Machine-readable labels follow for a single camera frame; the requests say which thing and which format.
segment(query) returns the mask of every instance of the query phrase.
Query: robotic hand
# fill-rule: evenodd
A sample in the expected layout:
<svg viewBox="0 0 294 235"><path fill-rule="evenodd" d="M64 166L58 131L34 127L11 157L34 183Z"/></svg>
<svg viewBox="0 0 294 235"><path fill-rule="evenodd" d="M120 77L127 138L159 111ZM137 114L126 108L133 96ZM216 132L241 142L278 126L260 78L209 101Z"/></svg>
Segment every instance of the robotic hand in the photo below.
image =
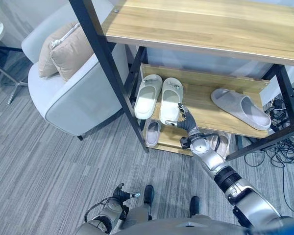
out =
<svg viewBox="0 0 294 235"><path fill-rule="evenodd" d="M113 192L112 197L105 198L99 203L93 205L85 213L84 220L85 223L78 227L74 235L103 235L110 234L110 232L116 226L118 220L125 220L129 208L123 205L123 202L127 201L132 197L139 197L141 194L139 192L125 192L122 191L124 183L119 184ZM94 217L92 220L88 221L87 216L91 210L99 205L104 205L102 211Z"/></svg>
<svg viewBox="0 0 294 235"><path fill-rule="evenodd" d="M282 219L268 202L246 179L243 179L217 152L211 149L205 135L201 134L189 109L179 103L183 121L166 121L167 125L184 129L188 137L182 137L182 148L190 148L209 176L234 206L233 213L244 227L263 227L268 224L281 226Z"/></svg>

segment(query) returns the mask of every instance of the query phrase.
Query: white slipper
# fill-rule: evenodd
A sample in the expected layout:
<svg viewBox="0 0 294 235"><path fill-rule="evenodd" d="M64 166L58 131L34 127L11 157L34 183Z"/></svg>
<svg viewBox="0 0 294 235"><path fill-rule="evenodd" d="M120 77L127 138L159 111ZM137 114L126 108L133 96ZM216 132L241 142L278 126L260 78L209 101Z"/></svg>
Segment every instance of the white slipper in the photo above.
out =
<svg viewBox="0 0 294 235"><path fill-rule="evenodd" d="M178 103L183 100L183 86L173 77L167 78L162 85L162 97L159 118L163 124L166 121L178 121L180 110Z"/></svg>
<svg viewBox="0 0 294 235"><path fill-rule="evenodd" d="M217 153L221 157L226 159L226 155L230 147L231 135L224 131L214 131L214 133L218 134L220 138L220 144L217 149ZM214 136L211 143L212 149L216 148L217 142L218 142L218 136Z"/></svg>
<svg viewBox="0 0 294 235"><path fill-rule="evenodd" d="M258 108L247 95L219 88L211 93L211 99L219 108L257 130L267 130L271 125L270 117Z"/></svg>
<svg viewBox="0 0 294 235"><path fill-rule="evenodd" d="M213 130L207 130L207 129L202 129L198 128L200 132L204 134L218 134L220 137L220 144L217 149L217 153L226 159L229 147L230 147L230 141L231 141L231 135L227 132L224 131L213 131ZM210 147L215 150L217 142L218 142L218 136L208 136L206 137L206 140L209 142Z"/></svg>
<svg viewBox="0 0 294 235"><path fill-rule="evenodd" d="M161 130L161 122L157 120L148 119L146 121L146 134L145 140L148 147L153 147L158 143L160 130Z"/></svg>
<svg viewBox="0 0 294 235"><path fill-rule="evenodd" d="M144 78L134 106L134 113L138 119L148 119L152 116L162 87L162 78L151 74Z"/></svg>

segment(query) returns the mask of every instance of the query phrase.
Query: throw pillow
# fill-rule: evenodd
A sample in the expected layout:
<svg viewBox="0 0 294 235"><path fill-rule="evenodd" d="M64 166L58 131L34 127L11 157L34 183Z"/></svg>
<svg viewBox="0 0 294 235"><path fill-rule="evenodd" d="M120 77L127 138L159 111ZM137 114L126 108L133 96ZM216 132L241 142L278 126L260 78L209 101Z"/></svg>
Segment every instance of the throw pillow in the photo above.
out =
<svg viewBox="0 0 294 235"><path fill-rule="evenodd" d="M50 57L61 77L68 81L93 54L82 27L78 27L50 52Z"/></svg>
<svg viewBox="0 0 294 235"><path fill-rule="evenodd" d="M61 39L67 32L70 31L71 28L74 27L76 23L77 22L72 22L62 26L46 38L43 47L41 48L38 61L38 71L40 77L50 76L58 72L50 58L50 43L57 39Z"/></svg>

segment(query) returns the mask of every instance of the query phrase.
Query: gray slipper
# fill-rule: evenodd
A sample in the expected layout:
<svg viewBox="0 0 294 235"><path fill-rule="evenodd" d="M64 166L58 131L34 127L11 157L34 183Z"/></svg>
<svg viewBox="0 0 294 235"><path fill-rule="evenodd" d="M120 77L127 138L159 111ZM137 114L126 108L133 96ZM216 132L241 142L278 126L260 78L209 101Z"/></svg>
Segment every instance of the gray slipper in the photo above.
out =
<svg viewBox="0 0 294 235"><path fill-rule="evenodd" d="M158 143L161 130L161 122L148 119L146 121L145 140L148 147L153 147Z"/></svg>

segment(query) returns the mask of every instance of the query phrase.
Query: wooden shelf board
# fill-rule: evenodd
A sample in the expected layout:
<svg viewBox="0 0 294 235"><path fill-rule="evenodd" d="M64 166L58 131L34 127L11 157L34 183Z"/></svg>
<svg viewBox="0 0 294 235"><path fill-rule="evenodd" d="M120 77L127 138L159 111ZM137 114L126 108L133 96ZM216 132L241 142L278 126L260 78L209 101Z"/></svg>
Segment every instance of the wooden shelf board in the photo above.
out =
<svg viewBox="0 0 294 235"><path fill-rule="evenodd" d="M294 66L294 8L248 0L121 0L108 41Z"/></svg>
<svg viewBox="0 0 294 235"><path fill-rule="evenodd" d="M175 77L183 84L183 104L187 105L190 109L199 128L225 131L231 134L254 138L264 138L268 135L267 131L256 130L245 122L223 111L210 98L210 93L214 89L226 88L250 96L256 105L262 107L259 92L268 84L268 81L210 75L151 65L142 65L142 69L144 77L149 74L158 74L163 79ZM160 105L161 95L158 98L151 117L152 119L159 120ZM172 146L175 143L175 147L179 147L179 138L183 136L180 134L177 133L177 137L167 135L163 138L161 144Z"/></svg>
<svg viewBox="0 0 294 235"><path fill-rule="evenodd" d="M180 138L182 136L187 136L186 131L176 127L162 125L158 144L151 148L192 156L192 152L189 149L181 148Z"/></svg>

